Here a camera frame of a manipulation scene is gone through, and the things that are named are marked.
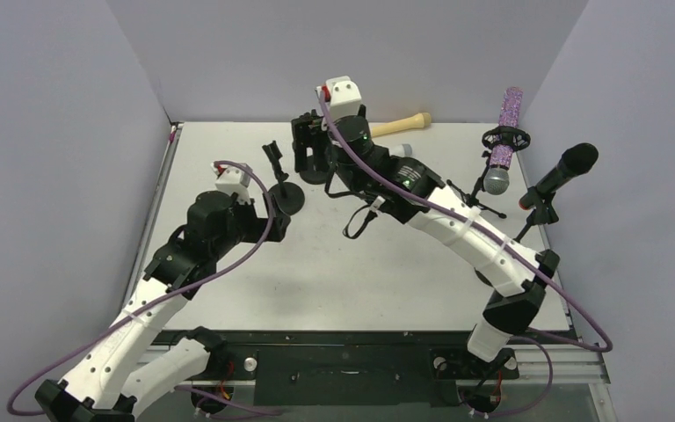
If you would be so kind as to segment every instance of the gray wall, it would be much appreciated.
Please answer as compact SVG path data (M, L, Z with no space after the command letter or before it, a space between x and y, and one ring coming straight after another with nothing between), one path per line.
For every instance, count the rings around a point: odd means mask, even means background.
M0 2L0 422L119 309L168 134L105 2Z
M586 0L108 3L173 120L291 120L350 75L374 121L495 121L506 87L531 101Z
M523 119L538 179L592 142L555 199L561 278L612 335L623 421L675 421L675 1L591 0Z

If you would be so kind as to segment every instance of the purple cable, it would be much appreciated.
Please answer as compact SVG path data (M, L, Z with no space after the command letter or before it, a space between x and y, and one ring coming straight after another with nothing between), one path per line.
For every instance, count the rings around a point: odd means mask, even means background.
M434 204L433 202L430 202L429 200L426 200L425 198L421 198L419 196L416 196L412 193L409 193L407 191L404 191L402 188L399 186L393 184L392 182L386 180L384 177L381 176L381 174L377 173L372 169L371 167L368 166L353 150L351 149L351 146L348 144L348 142L345 141L343 136L340 134L338 131L338 128L335 126L335 121L332 119L332 116L330 116L330 110L327 108L327 103L324 101L324 96L321 92L317 93L317 98L319 99L319 106L322 108L322 113L324 115L324 119L327 121L327 127L330 129L330 132L332 135L335 137L337 142L340 144L340 146L343 148L345 153L348 154L348 156L353 160L353 162L360 167L361 170L363 170L366 174L368 174L372 179L376 180L377 182L381 183L384 187L388 188L390 191L402 196L406 200L411 200L414 201L418 204L421 204L425 207L432 208L438 212L440 212L443 215L446 215L447 217L454 218L455 220L459 222L467 222L467 217L463 215L458 215L453 211L450 211L444 207L441 207L437 204ZM523 266L526 267L529 271L532 273L536 274L537 277L542 279L548 286L550 286L553 290L555 290L565 301L573 307L581 316L586 320L586 322L589 323L589 325L599 334L600 337L604 339L604 342L606 343L605 347L599 347L595 345L587 345L586 343L581 343L576 340L571 340L570 338L565 338L561 336L556 336L555 334L550 334L545 331L537 330L535 328L529 328L529 331L535 332L542 337L546 338L551 338L553 340L556 340L560 343L565 343L568 345L574 345L581 347L585 350L589 350L592 352L602 352L606 353L612 350L613 344L612 340L609 338L609 336L606 335L604 330L601 328L599 324L597 324L596 320L586 312L586 310L578 303L576 302L575 299L573 299L572 296L569 294L565 293L565 291L560 288L552 279L550 279L545 273L540 271L539 268L533 266L532 264L529 263L526 259L524 259L521 255L519 255L511 246L508 244L504 244L503 239L500 239L498 236L496 236L492 231L488 230L486 227L483 225L477 223L477 222L472 222L472 227L476 229L477 231L480 231L483 233L487 238L492 240L498 245L503 245L504 246L504 251L508 252L511 254L512 257L514 257L518 262L520 262Z
M529 338L529 337L519 337L519 336L513 336L511 337L511 340L517 340L517 341L523 341L525 343L529 343L531 345L535 345L542 350L543 353L545 353L545 359L547 359L548 362L548 383L545 385L545 389L540 393L540 395L534 399L530 404L527 404L526 406L519 407L518 409L511 409L509 411L501 411L497 413L488 413L488 418L502 418L505 416L513 416L513 415L518 415L519 413L522 413L524 411L528 411L529 409L532 409L534 406L539 404L542 400L545 399L547 394L549 393L549 390L552 388L552 376L553 376L553 368L552 368L552 359L549 357L549 353L547 349L544 348L543 345L541 345L538 341ZM461 400L464 401L464 394L461 394ZM475 415L478 416L485 416L485 413L479 412L479 411L474 411Z
M234 402L231 402L231 401L229 401L229 400L227 400L223 397L218 397L215 394L211 394L207 391L203 391L202 389L196 389L196 388L194 388L192 386L189 386L189 385L178 385L177 387L175 387L175 390L177 390L177 391L187 391L188 393L195 393L199 396L203 396L204 398L209 398L211 400L215 400L215 401L217 401L221 404L225 404L227 406L235 407L235 408L237 408L239 410L242 410L242 411L248 411L249 413L254 413L254 415L232 416L232 417L229 417L229 418L226 418L226 417L223 417L223 416L218 417L218 418L222 418L222 419L225 419L225 420L241 420L243 418L249 419L249 418L252 418L252 417L259 417L259 416L280 416L280 415L283 414L283 411L281 411L281 410L269 411L267 409L262 409L262 408L254 407L254 406L248 406L246 404L234 403ZM198 406L200 406L202 403L203 403L203 400L200 400L198 402Z
M133 313L134 316L139 316L140 314L142 314L142 313L146 312L147 310L155 307L156 305L158 305L161 302L168 301L172 297L175 297L177 295L181 295L184 292L188 292L190 290L193 290L195 288L203 286L204 284L206 284L210 281L216 280L219 277L228 274L229 272L231 272L232 270L234 270L235 268L240 266L242 263L244 263L244 261L249 259L258 249L260 249L260 246L262 246L262 244L265 242L265 240L267 238L267 235L270 232L270 229L272 227L273 218L275 216L275 211L274 211L275 208L272 204L272 200L271 200L270 195L267 194L267 192L268 192L267 187L265 187L265 184L263 183L263 181L260 180L252 170L250 170L249 168L247 168L244 165L234 163L234 162L231 162L231 161L217 161L217 162L214 163L214 165L216 165L216 166L226 165L226 166L235 167L235 168L243 171L248 176L250 176L250 178L252 178L252 180L254 180L256 184L258 184L258 187L263 191L263 196L265 197L265 204L266 204L266 207L267 207L268 221L267 221L267 224L265 225L265 231L263 232L262 236L260 236L258 241L254 244L254 246L252 246L252 248L249 251L247 251L247 253L245 253L241 258L239 258L232 265L227 266L226 268L220 270L217 273L211 274L210 276L206 277L203 280L196 281L193 284L191 284L190 286L182 287L182 288L177 289L173 292L170 292L166 295L157 297L155 300L153 300L153 301L147 303L146 305L141 306L139 309L137 309ZM66 356L60 358L55 363L50 364L47 367L42 368L37 374L31 376L27 381L22 382L22 384L19 385L17 387L17 389L14 390L13 393L11 393L11 396L9 397L9 401L6 403L6 411L8 411L11 415L15 415L15 416L39 416L39 415L45 414L44 411L21 411L21 410L15 409L14 408L14 402L17 401L17 397L19 397L19 395L22 394L22 392L24 392L25 389L30 386L30 384L32 384L33 382L42 378L43 376L45 376L48 372L52 371L53 369L56 369L60 365L68 362L69 360L74 359L79 354L83 353L87 349L96 345L103 338L109 336L110 334L112 334L113 332L118 330L123 325L131 322L132 319L133 319L132 317L126 316L125 318L119 320L118 323L116 323L113 326L111 326L110 328L108 328L105 332L103 332L102 334L97 336L97 338L92 340L90 343L87 343L86 345L77 348L75 351L73 351L73 352L67 354Z

